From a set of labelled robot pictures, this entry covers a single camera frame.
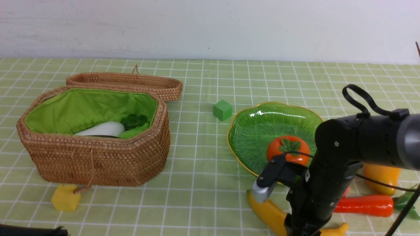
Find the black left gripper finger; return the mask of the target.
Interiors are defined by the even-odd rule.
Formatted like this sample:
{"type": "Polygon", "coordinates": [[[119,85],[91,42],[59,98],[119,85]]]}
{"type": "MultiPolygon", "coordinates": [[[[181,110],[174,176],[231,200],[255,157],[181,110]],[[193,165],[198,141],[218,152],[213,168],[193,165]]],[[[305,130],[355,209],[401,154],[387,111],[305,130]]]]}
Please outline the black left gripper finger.
{"type": "Polygon", "coordinates": [[[0,225],[1,236],[69,236],[67,229],[62,226],[56,228],[36,228],[11,225],[0,225]]]}

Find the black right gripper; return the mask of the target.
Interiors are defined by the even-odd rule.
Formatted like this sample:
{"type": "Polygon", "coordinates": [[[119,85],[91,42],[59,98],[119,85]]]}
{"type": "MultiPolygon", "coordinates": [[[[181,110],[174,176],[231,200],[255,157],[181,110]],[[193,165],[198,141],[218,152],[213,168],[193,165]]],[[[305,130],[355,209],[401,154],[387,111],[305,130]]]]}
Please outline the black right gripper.
{"type": "Polygon", "coordinates": [[[284,220],[288,236],[319,236],[362,164],[311,164],[288,194],[292,208],[284,220]]]}

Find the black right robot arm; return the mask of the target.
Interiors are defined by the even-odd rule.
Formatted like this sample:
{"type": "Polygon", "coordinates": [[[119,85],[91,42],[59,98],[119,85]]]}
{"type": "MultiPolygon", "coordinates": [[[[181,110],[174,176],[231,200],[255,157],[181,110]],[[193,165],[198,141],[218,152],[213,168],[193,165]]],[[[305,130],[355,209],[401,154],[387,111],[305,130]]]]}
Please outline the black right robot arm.
{"type": "Polygon", "coordinates": [[[331,119],[319,125],[315,143],[308,168],[288,162],[283,168],[288,177],[300,176],[286,197],[288,236],[319,236],[363,164],[419,170],[419,115],[331,119]]]}

